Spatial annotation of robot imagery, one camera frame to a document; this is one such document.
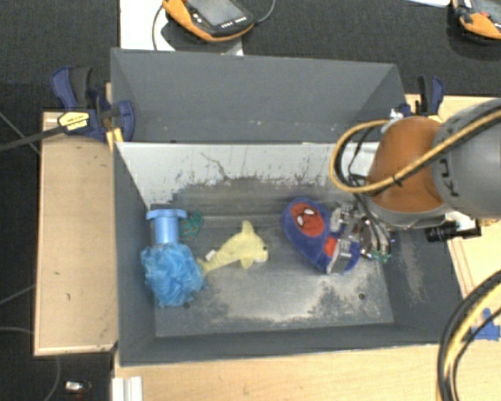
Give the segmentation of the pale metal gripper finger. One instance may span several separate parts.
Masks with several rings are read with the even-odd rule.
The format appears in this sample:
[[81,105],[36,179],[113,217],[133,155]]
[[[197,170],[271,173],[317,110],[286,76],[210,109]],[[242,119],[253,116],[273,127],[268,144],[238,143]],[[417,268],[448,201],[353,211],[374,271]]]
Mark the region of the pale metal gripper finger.
[[342,207],[336,208],[330,217],[331,233],[341,235],[347,226],[347,220],[348,212]]
[[349,272],[352,268],[352,249],[351,249],[351,241],[339,241],[331,256],[331,261],[326,266],[326,273],[331,274],[333,272],[340,272],[344,274]]

